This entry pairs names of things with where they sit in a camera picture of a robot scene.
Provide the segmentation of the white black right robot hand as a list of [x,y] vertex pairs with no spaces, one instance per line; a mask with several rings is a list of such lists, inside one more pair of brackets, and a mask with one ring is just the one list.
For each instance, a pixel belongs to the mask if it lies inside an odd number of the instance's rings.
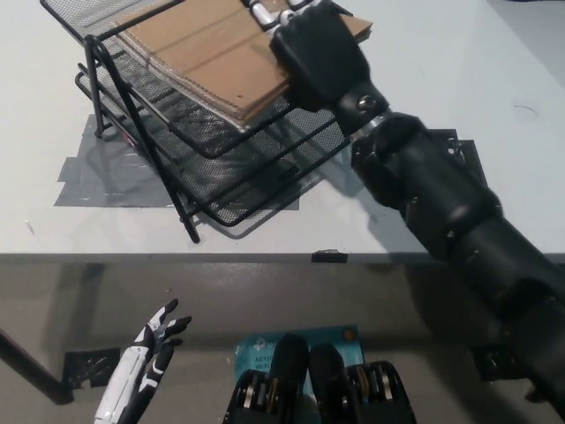
[[389,103],[372,83],[367,60],[331,1],[289,1],[277,12],[261,1],[242,5],[268,36],[299,107],[331,111],[352,141],[379,126]]

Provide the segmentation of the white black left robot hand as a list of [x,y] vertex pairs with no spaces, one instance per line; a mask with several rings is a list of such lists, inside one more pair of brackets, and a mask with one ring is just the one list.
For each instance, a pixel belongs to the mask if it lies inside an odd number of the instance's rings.
[[152,401],[191,316],[168,320],[173,299],[150,318],[123,352],[94,415],[94,423],[137,423]]

